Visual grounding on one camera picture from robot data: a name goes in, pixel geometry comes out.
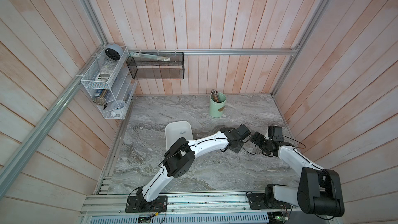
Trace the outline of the white rectangular storage box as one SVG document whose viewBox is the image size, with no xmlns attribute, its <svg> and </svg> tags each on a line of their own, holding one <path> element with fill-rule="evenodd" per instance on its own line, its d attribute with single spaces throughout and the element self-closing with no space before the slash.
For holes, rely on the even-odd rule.
<svg viewBox="0 0 398 224">
<path fill-rule="evenodd" d="M 187 141 L 194 140 L 190 123 L 187 121 L 176 121 L 169 123 L 165 127 L 166 150 L 169 150 L 172 145 L 181 137 L 179 133 L 186 131 L 184 138 Z"/>
</svg>

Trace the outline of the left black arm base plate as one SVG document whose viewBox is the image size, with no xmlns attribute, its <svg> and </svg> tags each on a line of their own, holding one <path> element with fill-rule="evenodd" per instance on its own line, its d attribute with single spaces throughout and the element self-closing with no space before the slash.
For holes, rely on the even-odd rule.
<svg viewBox="0 0 398 224">
<path fill-rule="evenodd" d="M 154 201 L 147 202 L 142 196 L 129 196 L 125 207 L 126 213 L 166 212 L 168 196 L 158 196 Z"/>
</svg>

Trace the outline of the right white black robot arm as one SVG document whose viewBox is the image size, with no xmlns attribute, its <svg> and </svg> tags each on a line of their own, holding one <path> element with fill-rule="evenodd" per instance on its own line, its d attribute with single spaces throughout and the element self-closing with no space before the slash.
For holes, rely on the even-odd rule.
<svg viewBox="0 0 398 224">
<path fill-rule="evenodd" d="M 345 212 L 340 176 L 305 157 L 291 143 L 285 142 L 281 127 L 269 126 L 268 136 L 256 132 L 250 138 L 267 157 L 278 157 L 300 177 L 296 188 L 268 184 L 263 194 L 247 193 L 251 209 L 277 209 L 298 206 L 306 214 L 330 220 Z"/>
</svg>

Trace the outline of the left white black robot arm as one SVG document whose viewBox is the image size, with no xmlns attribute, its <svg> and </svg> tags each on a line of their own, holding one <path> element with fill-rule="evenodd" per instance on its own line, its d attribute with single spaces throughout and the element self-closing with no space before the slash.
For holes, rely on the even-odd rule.
<svg viewBox="0 0 398 224">
<path fill-rule="evenodd" d="M 137 209 L 142 211 L 148 203 L 155 201 L 173 178 L 181 177 L 189 171 L 196 158 L 215 150 L 234 149 L 242 145 L 250 135 L 250 130 L 242 124 L 238 128 L 222 128 L 215 134 L 198 140 L 179 138 L 164 154 L 155 176 L 137 189 Z"/>
</svg>

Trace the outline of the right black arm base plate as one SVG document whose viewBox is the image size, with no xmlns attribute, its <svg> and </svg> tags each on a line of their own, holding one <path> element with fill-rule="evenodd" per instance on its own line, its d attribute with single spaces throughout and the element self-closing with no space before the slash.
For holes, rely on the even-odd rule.
<svg viewBox="0 0 398 224">
<path fill-rule="evenodd" d="M 291 204 L 281 202 L 273 198 L 266 198 L 265 194 L 255 194 L 251 191 L 246 192 L 246 198 L 249 201 L 251 210 L 267 210 L 267 209 L 290 209 Z"/>
</svg>

